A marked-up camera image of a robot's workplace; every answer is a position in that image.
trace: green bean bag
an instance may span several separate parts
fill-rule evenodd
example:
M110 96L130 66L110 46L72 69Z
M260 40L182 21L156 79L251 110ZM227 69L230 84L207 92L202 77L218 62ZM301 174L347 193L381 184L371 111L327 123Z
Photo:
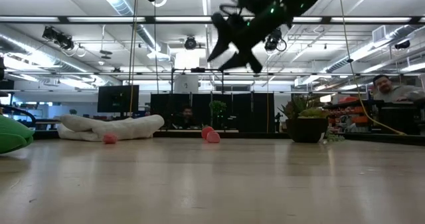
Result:
M33 134L25 125L0 114L0 154L28 146L34 141Z

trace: wooden floor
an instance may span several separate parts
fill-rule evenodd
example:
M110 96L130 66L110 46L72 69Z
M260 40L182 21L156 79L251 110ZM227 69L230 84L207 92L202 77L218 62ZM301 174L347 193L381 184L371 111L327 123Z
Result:
M0 155L1 224L424 223L425 148L51 140Z

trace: potted plant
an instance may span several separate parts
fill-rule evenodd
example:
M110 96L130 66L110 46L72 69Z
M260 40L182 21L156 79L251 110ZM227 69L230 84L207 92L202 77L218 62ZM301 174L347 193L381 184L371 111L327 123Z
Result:
M226 110L226 103L221 101L211 101L211 126L214 129L222 128L221 118L223 117L223 112Z
M307 100L299 96L294 97L285 106L282 105L279 110L288 117L286 127L293 141L316 143L324 137L329 115L326 110L307 108Z

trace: computer monitor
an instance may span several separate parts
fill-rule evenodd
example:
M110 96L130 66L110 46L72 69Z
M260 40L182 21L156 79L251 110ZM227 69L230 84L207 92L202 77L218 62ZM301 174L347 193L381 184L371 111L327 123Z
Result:
M139 108L139 86L133 85L131 101L131 86L99 87L98 112L137 112Z

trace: pink ball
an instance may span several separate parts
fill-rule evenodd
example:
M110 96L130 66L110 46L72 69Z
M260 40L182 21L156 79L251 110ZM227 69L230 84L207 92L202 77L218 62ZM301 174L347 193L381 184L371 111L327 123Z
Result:
M201 132L202 138L206 140L207 139L207 136L208 136L208 133L211 132L211 131L214 131L214 128L211 128L210 126L207 126L207 127L203 128L202 129L202 132Z
M219 143L220 142L220 134L215 131L209 132L207 135L207 141L209 143Z
M115 144L117 142L117 136L115 134L105 134L104 143L105 144Z

